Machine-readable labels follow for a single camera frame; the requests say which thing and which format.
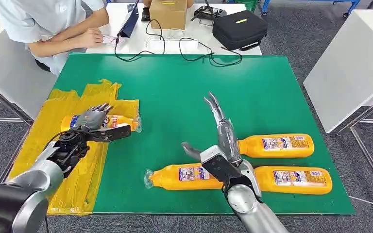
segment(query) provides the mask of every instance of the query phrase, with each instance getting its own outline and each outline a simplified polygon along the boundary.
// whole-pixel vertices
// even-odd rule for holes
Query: black cable
[[[156,23],[158,23],[159,30],[161,31],[161,33],[160,33],[159,35],[158,35],[158,34],[151,34],[151,33],[148,33],[148,27],[149,27],[149,25],[151,24],[151,22],[153,22],[153,21],[155,21]],[[164,37],[162,36],[162,27],[161,27],[161,24],[158,22],[158,20],[156,20],[156,19],[152,19],[151,21],[149,21],[147,27],[145,28],[145,33],[148,34],[148,35],[156,35],[156,36],[159,36],[159,39],[162,40],[162,41],[164,42],[164,51],[162,52],[162,54],[164,54],[164,53],[165,53],[165,39],[164,39]],[[144,52],[147,52],[147,53],[149,53],[149,54],[157,55],[157,54],[154,53],[154,52],[151,52],[151,51],[148,51],[148,50],[143,50],[143,51],[139,52],[138,54],[135,54],[133,57],[131,57],[131,58],[129,58],[129,59],[125,59],[125,58],[121,58],[121,57],[119,57],[118,54],[117,54],[117,45],[118,45],[118,43],[119,43],[119,34],[120,34],[120,32],[117,34],[117,40],[116,40],[116,42],[115,42],[114,54],[115,54],[115,56],[116,56],[118,59],[120,59],[121,61],[124,61],[124,62],[133,62],[133,61],[136,60],[136,59],[135,59],[136,57],[138,57],[140,54],[142,54],[142,53],[144,53]]]
[[[208,47],[208,46],[206,46],[206,45],[204,45],[203,43],[201,43],[201,42],[198,41],[198,43],[200,43],[201,45],[203,45],[204,47],[206,47],[207,49],[209,49],[210,53],[208,53],[208,54],[204,54],[204,55],[201,55],[201,56],[199,56],[199,57],[197,57],[197,58],[194,58],[194,59],[187,59],[187,58],[182,54],[182,50],[181,50],[181,41],[183,41],[183,40],[194,40],[194,39],[189,38],[189,37],[183,37],[183,38],[181,38],[181,39],[179,40],[179,53],[181,54],[181,56],[182,56],[185,60],[187,60],[187,61],[189,61],[189,62],[194,62],[194,61],[199,60],[199,59],[201,59],[201,58],[203,58],[203,57],[205,57],[205,56],[211,56],[212,54],[214,54],[214,53],[212,52],[212,49],[211,49],[210,47]]]
[[[59,133],[55,134],[55,136],[53,136],[51,139],[49,139],[49,141],[46,143],[46,145],[43,148],[43,150],[46,149],[46,147],[48,147],[49,143],[51,143],[51,141],[54,140],[57,136],[59,136],[61,134],[64,134],[64,133],[69,133],[69,132],[83,133],[83,134],[89,134],[89,135],[96,135],[95,133],[90,133],[90,132],[83,131],[83,130],[65,130],[65,131],[62,131],[62,132],[59,132]]]
[[[228,178],[228,180],[226,181],[226,184],[223,183],[222,185],[222,188],[221,188],[221,191],[223,192],[224,196],[226,199],[228,199],[227,195],[228,195],[228,190],[227,188],[229,188],[229,185],[231,184],[231,178]]]
[[[48,218],[45,216],[46,233],[49,233]]]
[[[220,67],[228,67],[228,66],[233,66],[233,65],[239,64],[239,63],[241,63],[241,61],[242,61],[242,55],[241,55],[241,54],[239,54],[239,53],[237,53],[237,52],[235,52],[235,51],[227,50],[227,49],[224,48],[224,47],[221,47],[221,49],[223,49],[223,50],[227,50],[227,51],[230,51],[230,52],[232,52],[232,53],[237,54],[237,55],[239,56],[239,60],[236,61],[236,62],[233,62],[233,63],[228,63],[228,64],[222,64],[222,63],[219,63],[219,62],[215,61],[215,59],[214,59],[214,54],[215,54],[215,53],[212,51],[212,49],[211,49],[210,47],[204,45],[204,44],[201,43],[200,41],[198,41],[198,43],[201,44],[202,46],[206,47],[207,49],[209,49],[210,53],[207,53],[207,54],[201,55],[201,56],[199,56],[199,57],[197,57],[197,58],[194,58],[194,59],[187,59],[187,58],[185,57],[185,55],[182,54],[182,50],[181,50],[181,41],[183,41],[183,40],[194,40],[194,39],[189,38],[189,37],[183,37],[183,38],[181,38],[181,39],[179,40],[179,53],[181,54],[181,56],[182,56],[185,60],[187,60],[187,61],[189,61],[189,62],[197,61],[197,60],[199,60],[199,59],[201,59],[201,58],[203,58],[203,57],[205,57],[205,56],[209,56],[209,60],[212,61],[212,62],[214,62],[215,64],[219,65]]]
[[[158,23],[159,30],[160,30],[160,34],[152,34],[152,33],[148,33],[148,27],[149,27],[149,25],[150,25],[153,21],[155,21],[156,23]],[[120,35],[120,33],[121,33],[121,32],[119,32],[119,33],[117,34],[117,39],[116,39],[116,42],[115,42],[114,54],[115,54],[115,57],[117,57],[117,58],[120,59],[121,61],[124,61],[124,62],[133,62],[133,61],[137,60],[137,58],[139,58],[139,55],[140,55],[140,54],[145,53],[145,52],[147,52],[147,53],[149,53],[149,54],[157,55],[157,54],[154,53],[154,52],[151,52],[151,51],[148,51],[148,50],[143,50],[143,51],[141,51],[141,52],[135,54],[133,57],[131,57],[131,58],[129,58],[129,59],[125,59],[125,58],[121,58],[121,57],[119,57],[118,54],[117,54],[117,46],[118,46],[118,43],[119,43],[119,35]],[[156,19],[152,19],[152,20],[148,23],[147,27],[145,28],[145,33],[146,33],[147,35],[156,35],[156,36],[159,36],[159,39],[162,40],[162,41],[164,42],[164,51],[162,52],[162,54],[165,54],[165,48],[166,48],[166,47],[165,47],[165,39],[164,39],[164,37],[162,36],[162,27],[161,27],[161,24],[158,22],[158,20],[156,20]],[[201,43],[200,41],[198,41],[198,43],[201,44],[202,46],[206,47],[207,49],[209,49],[210,53],[208,53],[208,54],[204,54],[204,55],[201,55],[201,56],[199,56],[199,57],[197,57],[197,58],[194,58],[194,59],[188,59],[188,58],[185,57],[184,54],[182,54],[182,50],[181,50],[181,41],[182,41],[182,40],[194,40],[194,39],[189,38],[189,37],[183,37],[183,38],[181,38],[181,39],[179,40],[179,53],[181,54],[182,58],[184,58],[186,61],[193,62],[193,61],[197,61],[197,60],[199,60],[199,59],[201,59],[201,58],[203,58],[203,57],[205,57],[205,56],[209,56],[209,60],[210,60],[210,62],[212,61],[213,63],[215,63],[215,64],[218,65],[219,67],[228,67],[228,66],[233,66],[233,65],[236,65],[236,64],[241,63],[241,61],[242,61],[242,55],[241,55],[241,54],[239,54],[239,53],[237,53],[237,52],[234,52],[234,51],[231,51],[231,50],[227,50],[227,49],[224,48],[224,47],[221,47],[221,48],[224,49],[224,50],[230,51],[230,52],[235,53],[236,55],[238,55],[238,56],[239,56],[239,60],[236,61],[236,62],[228,63],[228,64],[222,64],[222,63],[219,63],[219,62],[215,61],[214,56],[213,56],[215,53],[212,51],[212,49],[211,49],[210,47],[204,45],[204,44]]]

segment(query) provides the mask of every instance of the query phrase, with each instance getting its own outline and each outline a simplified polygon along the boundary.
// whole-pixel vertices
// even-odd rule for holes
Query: gray carpet
[[[368,4],[368,0],[363,0],[358,8],[366,8]],[[269,32],[268,37],[262,41],[263,54],[286,55],[302,84],[343,24],[342,14],[349,6],[349,3],[332,5],[331,2],[272,1],[269,13],[264,16]],[[303,91],[345,189],[352,196],[373,201],[373,172],[352,134],[325,134],[305,90]],[[0,146],[0,171],[3,169],[2,164],[16,148],[16,142],[22,138],[22,129],[19,125],[7,126],[0,123],[0,144],[5,145]],[[360,124],[357,131],[373,154],[373,124]],[[351,202],[356,210],[355,216],[286,216],[280,219],[292,233],[373,233],[373,206],[356,200]],[[48,219],[52,233],[245,232],[234,216],[92,215],[50,216]]]

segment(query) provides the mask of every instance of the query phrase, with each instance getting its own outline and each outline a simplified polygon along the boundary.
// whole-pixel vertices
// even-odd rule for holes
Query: person's arm
[[[142,2],[144,3],[145,6],[150,7],[152,0],[143,0]]]
[[[38,57],[49,57],[55,54],[66,52],[75,48],[95,47],[102,43],[102,34],[98,28],[90,28],[83,34],[62,40],[42,41],[28,43],[31,52]]]
[[[109,23],[108,12],[105,7],[93,11],[92,15],[77,25],[71,26],[58,33],[50,41],[63,41],[84,33],[88,28],[98,28]]]

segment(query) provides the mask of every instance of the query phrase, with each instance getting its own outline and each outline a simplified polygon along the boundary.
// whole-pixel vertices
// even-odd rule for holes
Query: cardboard box
[[[149,8],[151,20],[156,19],[162,29],[185,29],[187,0],[152,0]],[[158,28],[157,22],[151,22],[152,28]]]

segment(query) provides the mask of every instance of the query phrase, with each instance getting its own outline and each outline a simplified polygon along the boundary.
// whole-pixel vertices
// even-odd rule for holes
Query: bottle label
[[[76,123],[76,119],[78,119],[79,115],[74,115],[72,118],[71,118],[71,123],[69,124],[69,127],[72,128],[75,123]]]
[[[180,167],[179,181],[209,180],[211,175],[202,166]]]
[[[327,182],[320,171],[274,171],[278,186],[326,186]]]
[[[114,115],[111,116],[111,121],[112,121],[112,127],[111,128],[116,128],[117,120],[118,120],[118,118],[116,116],[114,116]]]
[[[309,148],[304,136],[267,137],[262,139],[264,150],[293,150]]]
[[[107,128],[108,127],[108,123],[109,123],[109,118],[108,118],[108,116],[106,116],[105,119],[103,120],[100,128],[101,129]]]

